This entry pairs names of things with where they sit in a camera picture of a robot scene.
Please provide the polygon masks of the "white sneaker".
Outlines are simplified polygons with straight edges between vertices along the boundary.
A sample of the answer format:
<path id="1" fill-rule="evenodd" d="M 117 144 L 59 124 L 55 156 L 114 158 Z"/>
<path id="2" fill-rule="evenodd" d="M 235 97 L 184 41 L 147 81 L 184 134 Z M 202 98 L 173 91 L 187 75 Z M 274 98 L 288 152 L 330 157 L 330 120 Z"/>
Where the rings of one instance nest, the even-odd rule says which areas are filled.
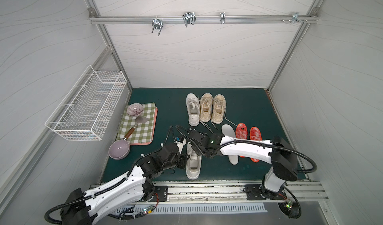
<path id="1" fill-rule="evenodd" d="M 196 180 L 200 175 L 201 156 L 199 156 L 191 144 L 187 144 L 187 154 L 190 158 L 187 160 L 186 175 L 190 180 Z"/>
<path id="2" fill-rule="evenodd" d="M 200 122 L 200 104 L 195 94 L 189 93 L 186 97 L 188 122 L 190 126 L 197 126 Z"/>

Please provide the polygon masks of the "white foam insole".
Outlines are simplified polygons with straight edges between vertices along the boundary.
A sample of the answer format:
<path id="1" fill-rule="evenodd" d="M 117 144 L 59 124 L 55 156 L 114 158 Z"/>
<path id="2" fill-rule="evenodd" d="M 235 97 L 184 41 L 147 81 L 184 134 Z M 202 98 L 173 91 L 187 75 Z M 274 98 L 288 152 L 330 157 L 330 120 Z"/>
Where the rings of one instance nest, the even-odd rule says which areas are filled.
<path id="1" fill-rule="evenodd" d="M 225 136 L 229 136 L 232 138 L 236 137 L 234 129 L 228 124 L 222 125 L 221 131 L 222 131 L 222 134 Z M 228 159 L 232 165 L 238 164 L 238 156 L 237 155 L 228 155 Z"/>

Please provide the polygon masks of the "red orange insole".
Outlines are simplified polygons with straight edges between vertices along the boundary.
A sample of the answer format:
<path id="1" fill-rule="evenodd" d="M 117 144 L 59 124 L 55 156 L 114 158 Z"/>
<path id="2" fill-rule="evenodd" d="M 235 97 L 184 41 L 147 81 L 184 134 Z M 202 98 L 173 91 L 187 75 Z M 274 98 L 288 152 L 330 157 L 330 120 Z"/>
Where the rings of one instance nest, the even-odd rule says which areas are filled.
<path id="1" fill-rule="evenodd" d="M 237 139 L 246 140 L 248 136 L 247 127 L 244 123 L 239 123 L 235 129 L 235 136 Z"/>

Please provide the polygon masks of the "white sneaker front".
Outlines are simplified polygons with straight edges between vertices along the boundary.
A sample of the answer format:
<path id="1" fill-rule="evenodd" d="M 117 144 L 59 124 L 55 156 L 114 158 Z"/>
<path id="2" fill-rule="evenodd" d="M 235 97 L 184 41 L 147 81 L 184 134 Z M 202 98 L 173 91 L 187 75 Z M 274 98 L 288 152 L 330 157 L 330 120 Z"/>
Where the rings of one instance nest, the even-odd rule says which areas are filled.
<path id="1" fill-rule="evenodd" d="M 200 122 L 200 104 L 195 94 L 189 93 L 186 97 L 188 122 L 190 126 L 197 126 Z"/>

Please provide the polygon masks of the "beige lace sneaker with laces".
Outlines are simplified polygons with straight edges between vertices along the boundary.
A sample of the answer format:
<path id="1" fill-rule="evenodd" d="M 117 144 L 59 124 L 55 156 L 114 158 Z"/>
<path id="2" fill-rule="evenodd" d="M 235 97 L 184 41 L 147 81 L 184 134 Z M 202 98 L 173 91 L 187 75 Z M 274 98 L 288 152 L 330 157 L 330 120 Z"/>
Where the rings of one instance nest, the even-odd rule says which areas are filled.
<path id="1" fill-rule="evenodd" d="M 226 117 L 226 99 L 223 95 L 217 94 L 213 98 L 211 121 L 213 124 L 221 124 L 226 120 L 230 124 L 237 126 Z"/>

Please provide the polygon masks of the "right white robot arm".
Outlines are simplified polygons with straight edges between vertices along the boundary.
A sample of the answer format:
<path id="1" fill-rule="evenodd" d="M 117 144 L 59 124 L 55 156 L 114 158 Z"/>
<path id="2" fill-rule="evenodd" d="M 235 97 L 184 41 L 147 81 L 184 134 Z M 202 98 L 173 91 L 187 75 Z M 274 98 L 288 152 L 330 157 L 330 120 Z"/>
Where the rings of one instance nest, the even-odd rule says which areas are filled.
<path id="1" fill-rule="evenodd" d="M 218 155 L 242 156 L 270 164 L 271 168 L 261 185 L 264 193 L 278 193 L 285 182 L 297 181 L 299 173 L 313 173 L 317 170 L 314 160 L 294 150 L 278 136 L 272 140 L 253 141 L 223 134 L 208 135 L 190 129 L 184 137 L 198 155 L 206 158 Z"/>

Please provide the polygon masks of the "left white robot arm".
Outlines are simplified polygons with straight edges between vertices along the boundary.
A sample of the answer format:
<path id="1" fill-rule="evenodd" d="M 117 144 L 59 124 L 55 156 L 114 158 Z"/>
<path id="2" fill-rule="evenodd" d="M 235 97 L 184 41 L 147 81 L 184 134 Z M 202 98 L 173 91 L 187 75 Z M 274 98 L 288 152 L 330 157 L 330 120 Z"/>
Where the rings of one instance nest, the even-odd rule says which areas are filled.
<path id="1" fill-rule="evenodd" d="M 167 169 L 184 169 L 189 158 L 177 144 L 164 145 L 137 159 L 118 178 L 85 192 L 76 189 L 65 203 L 49 209 L 44 219 L 54 225 L 94 225 L 125 204 L 151 199 L 155 193 L 152 180 Z"/>

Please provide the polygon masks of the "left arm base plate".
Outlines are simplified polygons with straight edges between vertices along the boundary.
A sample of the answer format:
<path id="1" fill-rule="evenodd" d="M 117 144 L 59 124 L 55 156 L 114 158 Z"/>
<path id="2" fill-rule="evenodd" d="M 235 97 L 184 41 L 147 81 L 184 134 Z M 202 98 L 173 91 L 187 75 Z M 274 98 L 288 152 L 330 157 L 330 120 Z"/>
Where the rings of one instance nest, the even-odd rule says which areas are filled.
<path id="1" fill-rule="evenodd" d="M 143 202 L 147 203 L 154 203 L 156 201 L 159 202 L 166 202 L 168 198 L 168 186 L 154 186 L 154 191 L 152 193 L 152 196 L 149 197 L 147 200 L 143 200 Z"/>

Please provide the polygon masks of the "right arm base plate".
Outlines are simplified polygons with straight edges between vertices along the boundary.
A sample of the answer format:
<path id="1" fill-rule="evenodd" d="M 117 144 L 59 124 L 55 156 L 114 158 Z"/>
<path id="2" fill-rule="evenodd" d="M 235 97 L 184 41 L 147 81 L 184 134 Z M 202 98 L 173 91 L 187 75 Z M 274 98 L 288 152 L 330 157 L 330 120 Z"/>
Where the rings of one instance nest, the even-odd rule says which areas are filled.
<path id="1" fill-rule="evenodd" d="M 261 201 L 261 200 L 286 200 L 287 196 L 279 190 L 277 193 L 265 189 L 259 184 L 248 184 L 245 185 L 242 191 L 246 195 L 246 199 L 250 201 Z"/>

